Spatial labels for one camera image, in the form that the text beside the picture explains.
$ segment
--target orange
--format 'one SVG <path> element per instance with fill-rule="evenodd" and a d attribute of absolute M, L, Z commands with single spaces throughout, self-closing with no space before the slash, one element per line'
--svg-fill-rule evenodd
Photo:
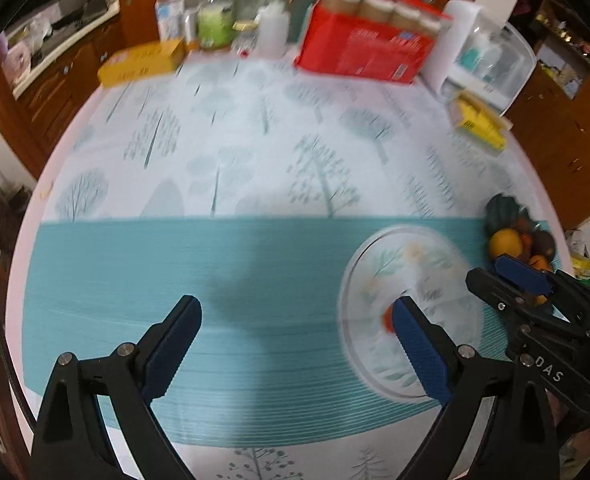
<path fill-rule="evenodd" d="M 518 258 L 523 250 L 524 245 L 515 229 L 500 229 L 488 241 L 488 254 L 492 259 L 501 256 L 501 254 Z"/>

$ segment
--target screw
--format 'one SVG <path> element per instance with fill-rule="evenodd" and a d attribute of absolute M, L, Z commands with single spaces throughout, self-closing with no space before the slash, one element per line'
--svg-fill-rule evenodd
<path fill-rule="evenodd" d="M 530 368 L 531 366 L 533 366 L 535 364 L 535 361 L 533 360 L 533 358 L 530 355 L 522 354 L 522 355 L 520 355 L 520 363 L 522 363 L 527 368 Z"/>
<path fill-rule="evenodd" d="M 62 355 L 60 355 L 57 358 L 57 362 L 59 364 L 61 364 L 62 366 L 66 366 L 68 363 L 70 363 L 73 360 L 73 354 L 70 352 L 64 352 Z"/>
<path fill-rule="evenodd" d="M 133 343 L 122 343 L 117 347 L 117 355 L 122 357 L 126 357 L 133 353 L 135 350 L 135 345 Z"/>
<path fill-rule="evenodd" d="M 464 359 L 470 359 L 475 356 L 475 349 L 469 345 L 462 345 L 457 348 L 457 353 Z"/>

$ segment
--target yellow box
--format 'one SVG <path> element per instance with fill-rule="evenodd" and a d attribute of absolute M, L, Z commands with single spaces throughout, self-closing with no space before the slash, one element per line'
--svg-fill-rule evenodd
<path fill-rule="evenodd" d="M 496 152 L 505 149 L 504 133 L 513 125 L 469 91 L 463 90 L 456 96 L 449 112 L 454 128 L 468 132 Z"/>
<path fill-rule="evenodd" d="M 153 41 L 116 52 L 101 66 L 97 76 L 108 88 L 126 81 L 174 72 L 185 56 L 182 40 Z"/>

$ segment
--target white bottle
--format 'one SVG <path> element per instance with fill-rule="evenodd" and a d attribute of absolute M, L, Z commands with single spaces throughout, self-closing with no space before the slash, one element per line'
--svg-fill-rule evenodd
<path fill-rule="evenodd" d="M 473 72 L 477 77 L 487 83 L 493 83 L 495 77 L 492 72 L 502 57 L 502 47 L 495 41 L 490 41 L 488 48 L 482 53 L 478 61 L 475 71 Z"/>
<path fill-rule="evenodd" d="M 286 54 L 291 15 L 284 2 L 271 2 L 259 13 L 259 29 L 255 51 L 259 57 L 279 59 Z"/>

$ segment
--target barcode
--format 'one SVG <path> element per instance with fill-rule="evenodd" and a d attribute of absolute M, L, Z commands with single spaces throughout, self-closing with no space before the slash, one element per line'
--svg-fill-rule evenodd
<path fill-rule="evenodd" d="M 393 74 L 393 79 L 399 79 L 400 77 L 402 77 L 404 75 L 404 73 L 406 72 L 406 65 L 402 64 L 399 67 L 397 67 L 397 70 L 395 70 L 395 73 Z"/>

